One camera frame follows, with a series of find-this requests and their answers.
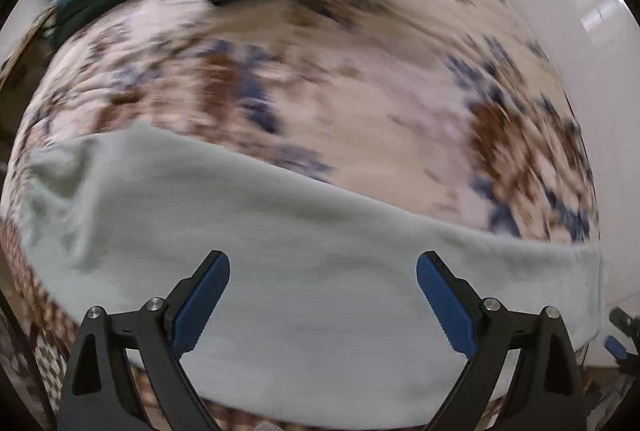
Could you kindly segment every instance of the white wall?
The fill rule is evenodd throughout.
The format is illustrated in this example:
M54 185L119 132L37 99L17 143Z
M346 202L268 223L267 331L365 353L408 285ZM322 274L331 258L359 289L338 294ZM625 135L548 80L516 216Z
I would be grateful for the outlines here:
M2 64L20 43L22 35L33 20L49 7L49 0L19 0L14 10L0 30L0 64Z
M623 308L640 314L640 28L619 0L508 1L559 67L582 126L600 208L605 301L628 298ZM590 350L590 361L612 364L602 349Z

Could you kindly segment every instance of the floral bedsheet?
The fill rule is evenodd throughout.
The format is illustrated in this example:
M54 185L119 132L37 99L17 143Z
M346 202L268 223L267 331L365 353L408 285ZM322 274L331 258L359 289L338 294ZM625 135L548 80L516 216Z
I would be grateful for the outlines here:
M504 0L131 0L53 59L0 214L31 150L137 118L466 227L597 237L558 72Z

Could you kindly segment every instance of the light blue cloth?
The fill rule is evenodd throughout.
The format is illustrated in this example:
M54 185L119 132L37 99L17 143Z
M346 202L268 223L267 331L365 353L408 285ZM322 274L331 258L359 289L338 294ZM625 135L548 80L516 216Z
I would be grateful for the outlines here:
M575 348L600 322L597 245L456 227L146 124L37 150L26 176L22 248L77 321L136 310L226 252L229 285L182 364L201 395L277 420L431 419L466 359L415 279L427 250L510 310L558 307Z

